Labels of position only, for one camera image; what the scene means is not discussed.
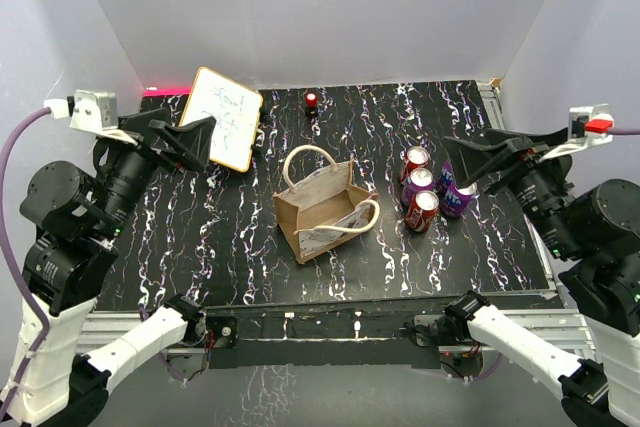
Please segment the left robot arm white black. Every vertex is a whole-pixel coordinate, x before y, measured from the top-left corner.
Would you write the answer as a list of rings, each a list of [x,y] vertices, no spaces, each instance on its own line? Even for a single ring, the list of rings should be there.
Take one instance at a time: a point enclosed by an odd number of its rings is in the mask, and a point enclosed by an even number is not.
[[[1,417],[21,426],[86,426],[113,390],[166,348],[194,346],[206,334],[202,308],[185,296],[164,302],[110,344],[77,346],[107,273],[116,240],[159,170],[201,172],[216,122],[182,127],[155,109],[125,116],[98,136],[92,172],[55,161],[32,177],[20,206],[36,238],[25,259],[7,261],[22,296],[14,364],[1,392]]]

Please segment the burlap canvas bag rope handles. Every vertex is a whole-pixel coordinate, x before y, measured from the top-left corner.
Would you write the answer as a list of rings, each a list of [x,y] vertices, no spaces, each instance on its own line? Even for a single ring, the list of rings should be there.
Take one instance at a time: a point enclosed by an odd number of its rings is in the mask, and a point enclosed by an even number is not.
[[[320,154],[328,164],[294,182],[290,165],[304,151]],[[352,160],[337,162],[314,145],[301,145],[287,155],[282,168],[286,189],[272,200],[278,226],[297,263],[303,265],[375,227],[378,194],[356,186],[353,173]]]

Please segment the purple soda can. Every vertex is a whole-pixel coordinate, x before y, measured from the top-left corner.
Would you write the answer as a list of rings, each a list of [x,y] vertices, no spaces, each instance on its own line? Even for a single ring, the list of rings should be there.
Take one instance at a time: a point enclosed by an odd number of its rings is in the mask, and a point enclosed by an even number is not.
[[[453,169],[450,160],[444,161],[441,172],[438,174],[435,182],[435,190],[444,194],[454,180]]]
[[[433,174],[426,168],[413,169],[407,176],[401,194],[401,202],[409,207],[415,195],[421,191],[432,190],[434,187]]]
[[[451,218],[460,218],[478,191],[476,183],[468,187],[459,187],[452,181],[447,187],[440,204],[440,212]]]

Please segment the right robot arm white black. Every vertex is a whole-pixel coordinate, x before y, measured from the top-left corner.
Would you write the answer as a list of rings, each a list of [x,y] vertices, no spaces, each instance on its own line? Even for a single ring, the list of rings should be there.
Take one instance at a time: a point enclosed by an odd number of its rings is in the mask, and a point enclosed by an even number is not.
[[[527,371],[560,401],[577,426],[639,423],[639,187],[610,179],[575,196],[569,133],[491,129],[487,143],[446,137],[454,180],[468,187],[497,172],[487,188],[509,190],[550,254],[572,267],[559,279],[584,318],[596,357],[542,340],[469,291],[440,318],[455,342],[476,341]]]

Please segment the red cola can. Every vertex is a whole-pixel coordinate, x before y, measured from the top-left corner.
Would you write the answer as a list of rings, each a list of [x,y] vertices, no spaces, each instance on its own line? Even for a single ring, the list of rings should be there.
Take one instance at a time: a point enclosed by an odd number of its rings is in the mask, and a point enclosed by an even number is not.
[[[439,198],[429,190],[418,192],[405,216],[406,226],[413,232],[427,232],[439,212]]]
[[[403,156],[399,171],[399,182],[404,185],[409,174],[416,168],[427,168],[430,162],[429,152],[422,146],[410,147]]]

